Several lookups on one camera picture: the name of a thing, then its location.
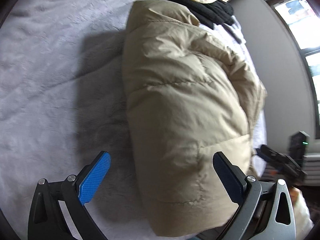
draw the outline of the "beige puffer jacket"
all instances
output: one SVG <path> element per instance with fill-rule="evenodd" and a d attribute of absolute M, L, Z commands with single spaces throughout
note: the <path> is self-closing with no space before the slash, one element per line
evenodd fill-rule
<path fill-rule="evenodd" d="M 248 64 L 177 3 L 136 1 L 123 80 L 137 179 L 158 236 L 215 228 L 237 209 L 213 169 L 222 151 L 246 173 L 266 91 Z"/>

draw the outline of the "gray wall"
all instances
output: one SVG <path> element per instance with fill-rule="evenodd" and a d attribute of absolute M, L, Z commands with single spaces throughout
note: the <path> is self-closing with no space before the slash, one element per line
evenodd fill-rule
<path fill-rule="evenodd" d="M 298 130 L 310 135 L 309 152 L 320 152 L 308 76 L 288 31 L 263 0 L 232 0 L 247 48 L 268 97 L 265 103 L 268 145 L 286 152 Z"/>

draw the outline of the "bolt head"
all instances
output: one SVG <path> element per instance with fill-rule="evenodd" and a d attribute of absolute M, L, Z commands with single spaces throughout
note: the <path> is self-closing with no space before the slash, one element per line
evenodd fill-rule
<path fill-rule="evenodd" d="M 75 179 L 76 179 L 76 176 L 75 176 L 75 175 L 70 175 L 70 176 L 68 176 L 68 178 L 67 178 L 68 181 L 75 181 Z"/>
<path fill-rule="evenodd" d="M 250 175 L 250 176 L 247 177 L 247 180 L 250 181 L 250 182 L 255 182 L 256 178 L 254 176 Z"/>
<path fill-rule="evenodd" d="M 278 179 L 278 183 L 282 186 L 285 185 L 285 180 L 284 179 Z"/>
<path fill-rule="evenodd" d="M 39 179 L 38 184 L 43 185 L 45 183 L 45 179 Z"/>

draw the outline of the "gray blanket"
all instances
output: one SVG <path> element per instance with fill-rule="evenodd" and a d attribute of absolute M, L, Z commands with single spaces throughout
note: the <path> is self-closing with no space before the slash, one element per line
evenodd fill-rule
<path fill-rule="evenodd" d="M 133 1 L 19 0 L 0 29 L 0 207 L 22 239 L 37 181 L 77 174 L 101 150 L 112 165 L 86 207 L 102 232 L 165 239 L 141 206 L 126 121 L 121 55 Z"/>

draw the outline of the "blue gripper pad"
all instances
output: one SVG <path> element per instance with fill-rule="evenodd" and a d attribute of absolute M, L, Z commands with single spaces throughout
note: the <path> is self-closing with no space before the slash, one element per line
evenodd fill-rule
<path fill-rule="evenodd" d="M 110 165 L 110 154 L 104 152 L 79 186 L 78 198 L 82 205 L 92 200 Z"/>
<path fill-rule="evenodd" d="M 213 167 L 224 188 L 226 189 L 231 201 L 241 205 L 243 201 L 243 186 L 233 174 L 232 170 L 217 153 L 213 156 Z"/>

